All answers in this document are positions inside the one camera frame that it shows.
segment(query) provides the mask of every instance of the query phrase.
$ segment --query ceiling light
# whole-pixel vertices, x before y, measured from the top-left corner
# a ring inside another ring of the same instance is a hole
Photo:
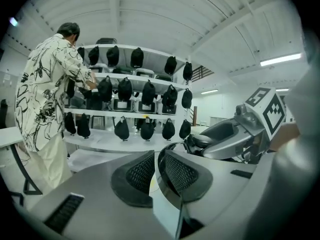
[[[284,88],[284,89],[276,89],[277,92],[287,92],[289,91],[288,88]]]
[[[18,21],[14,17],[11,17],[9,21],[14,27],[18,25]]]
[[[201,92],[201,94],[209,94],[209,93],[215,93],[217,92],[218,90],[215,89],[215,90],[208,90],[208,91],[205,91],[205,92]]]
[[[261,61],[260,65],[261,67],[263,66],[267,66],[270,64],[276,64],[276,63],[280,63],[280,62],[287,62],[287,61],[292,61],[292,60],[297,60],[300,59],[302,57],[302,53],[297,53],[297,54],[292,54],[292,55],[288,55],[288,56],[283,56],[280,58],[273,58],[273,59],[268,59],[265,61]]]

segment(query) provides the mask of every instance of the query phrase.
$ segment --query patterned shirt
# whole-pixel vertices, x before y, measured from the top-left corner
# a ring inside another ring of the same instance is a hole
[[[92,81],[78,51],[61,34],[33,50],[15,94],[15,121],[29,151],[40,151],[64,130],[64,106],[69,80],[89,90]]]

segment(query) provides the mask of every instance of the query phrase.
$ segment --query white ceiling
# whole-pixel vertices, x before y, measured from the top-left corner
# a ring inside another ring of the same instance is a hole
[[[62,23],[77,22],[78,45],[116,38],[191,59],[194,69],[215,72],[213,85],[299,80],[307,68],[292,62],[266,73],[260,67],[262,60],[304,52],[300,19],[288,0],[29,0],[17,18],[7,33],[26,53]],[[154,70],[165,63],[148,61]]]

